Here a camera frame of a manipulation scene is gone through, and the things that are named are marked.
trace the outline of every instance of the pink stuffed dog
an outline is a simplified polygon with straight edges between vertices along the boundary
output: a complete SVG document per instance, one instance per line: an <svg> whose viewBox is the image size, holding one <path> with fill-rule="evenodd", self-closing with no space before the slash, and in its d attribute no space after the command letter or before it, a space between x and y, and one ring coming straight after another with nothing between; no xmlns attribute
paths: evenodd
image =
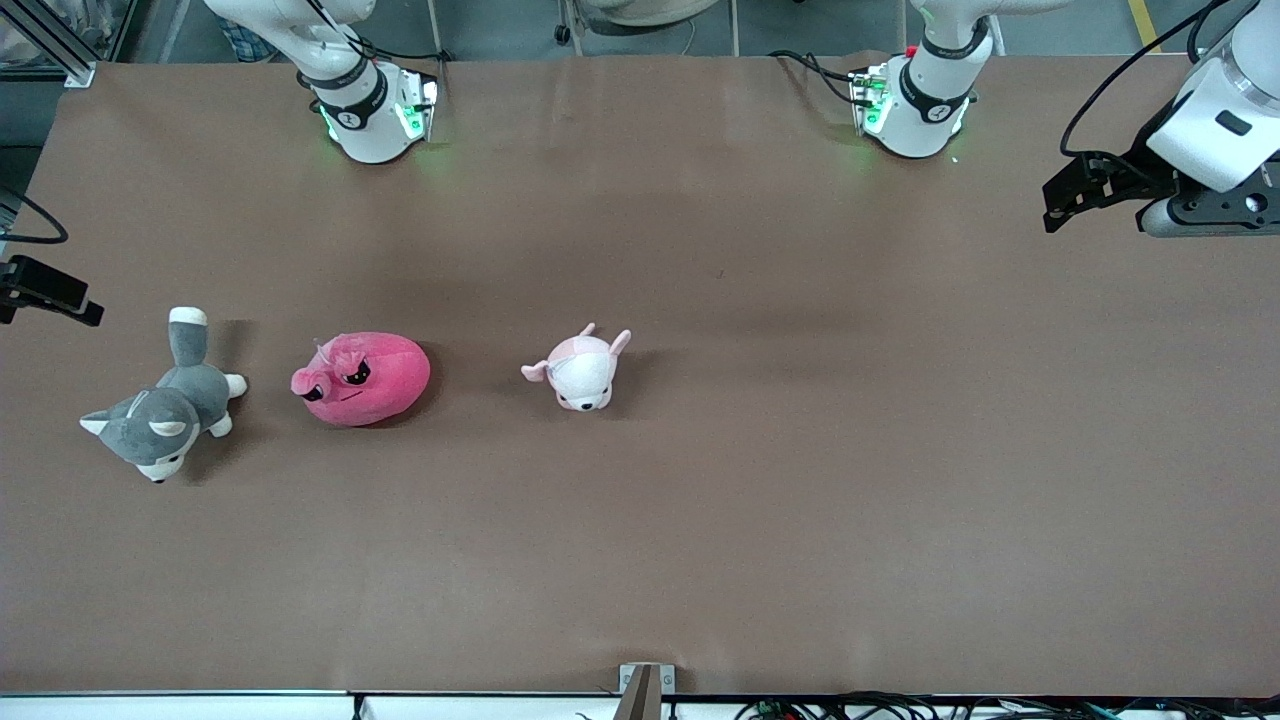
<svg viewBox="0 0 1280 720"><path fill-rule="evenodd" d="M426 352L407 337L352 333L316 347L289 388L316 418L353 428L408 410L430 377Z"/></svg>
<svg viewBox="0 0 1280 720"><path fill-rule="evenodd" d="M520 372L531 383L550 383L556 400L566 410L604 409L613 400L613 373L618 369L618 355L631 342L631 331L618 333L613 345L591 337L593 332L595 323L557 345L547 360L525 365Z"/></svg>

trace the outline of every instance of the light pink plush toy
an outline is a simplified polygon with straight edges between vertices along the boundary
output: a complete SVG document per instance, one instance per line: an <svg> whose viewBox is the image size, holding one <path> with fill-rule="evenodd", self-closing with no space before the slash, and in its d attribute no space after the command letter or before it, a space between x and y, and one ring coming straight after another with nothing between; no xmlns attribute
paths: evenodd
<svg viewBox="0 0 1280 720"><path fill-rule="evenodd" d="M631 331L618 333L613 345L598 337L595 323L556 346L547 360L520 369L531 383L547 380L556 391L556 400L566 410L590 413L600 410L613 400L613 373L618 369L618 355L631 342Z"/></svg>

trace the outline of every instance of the yellow floor stripe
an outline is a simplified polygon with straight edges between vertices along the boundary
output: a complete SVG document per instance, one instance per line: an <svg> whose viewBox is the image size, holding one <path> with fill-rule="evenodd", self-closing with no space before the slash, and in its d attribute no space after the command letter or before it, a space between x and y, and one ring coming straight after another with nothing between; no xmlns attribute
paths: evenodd
<svg viewBox="0 0 1280 720"><path fill-rule="evenodd" d="M1133 24L1138 26L1138 37L1143 46L1158 37L1156 26L1151 22L1151 12L1147 10L1146 0L1129 0L1129 13L1133 14ZM1162 53L1162 50L1157 45L1152 53Z"/></svg>

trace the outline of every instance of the plush toy ear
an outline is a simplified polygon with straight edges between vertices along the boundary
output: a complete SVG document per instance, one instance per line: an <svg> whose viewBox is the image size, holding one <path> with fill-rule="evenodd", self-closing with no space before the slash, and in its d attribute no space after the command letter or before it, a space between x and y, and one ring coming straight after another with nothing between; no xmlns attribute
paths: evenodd
<svg viewBox="0 0 1280 720"><path fill-rule="evenodd" d="M102 428L106 427L106 410L102 410L99 413L90 413L88 415L81 418L81 427L96 436L100 436L102 434Z"/></svg>
<svg viewBox="0 0 1280 720"><path fill-rule="evenodd" d="M187 429L187 423L179 423L178 420L170 420L168 423L147 423L151 425L151 432L160 437L178 437L182 430Z"/></svg>
<svg viewBox="0 0 1280 720"><path fill-rule="evenodd" d="M621 355L622 348L626 347L628 342L631 342L631 331L622 331L613 341L613 345L609 346L609 355Z"/></svg>
<svg viewBox="0 0 1280 720"><path fill-rule="evenodd" d="M525 374L525 379L531 383L540 383L547 379L547 366L549 363L547 360L540 361L536 365L524 365L520 372Z"/></svg>

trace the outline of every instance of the floor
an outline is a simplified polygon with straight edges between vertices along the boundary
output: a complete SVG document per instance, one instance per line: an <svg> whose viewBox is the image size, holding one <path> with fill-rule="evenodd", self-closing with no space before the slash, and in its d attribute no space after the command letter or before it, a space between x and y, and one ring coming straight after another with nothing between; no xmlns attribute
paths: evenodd
<svg viewBox="0 0 1280 720"><path fill-rule="evenodd" d="M201 0L138 0L142 24L129 59L140 63L233 63L236 56ZM1249 0L1219 10L1206 37L1229 22ZM1203 0L1076 0L1042 15L1002 17L1005 47L1012 55L1128 54L1172 27ZM844 55L860 49L896 51L922 31L914 12L899 0L740 0L741 54L763 55L792 49ZM444 46L461 60L549 60L573 53L554 40L559 24L556 0L436 0ZM378 46L404 54L434 51L425 0L381 0L357 29ZM1164 50L1179 51L1183 35ZM588 33L588 55L686 51L727 55L732 49L730 5L718 3L690 23L637 36ZM52 126L63 90L51 82L0 79L0 183L23 187Z"/></svg>

